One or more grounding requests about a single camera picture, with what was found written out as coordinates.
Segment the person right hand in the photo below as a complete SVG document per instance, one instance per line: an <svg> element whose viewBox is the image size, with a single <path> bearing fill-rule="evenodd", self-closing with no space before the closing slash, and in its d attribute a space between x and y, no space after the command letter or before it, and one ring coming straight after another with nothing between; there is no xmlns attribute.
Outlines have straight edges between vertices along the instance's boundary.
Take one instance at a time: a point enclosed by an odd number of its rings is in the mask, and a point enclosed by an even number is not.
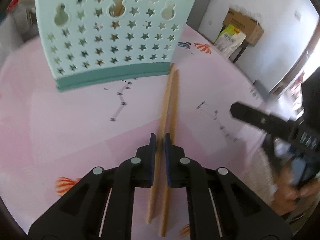
<svg viewBox="0 0 320 240"><path fill-rule="evenodd" d="M271 203L272 210L280 216L298 210L307 211L316 201L319 194L319 178L315 178L300 190L292 185L291 164L282 167L276 179L277 190Z"/></svg>

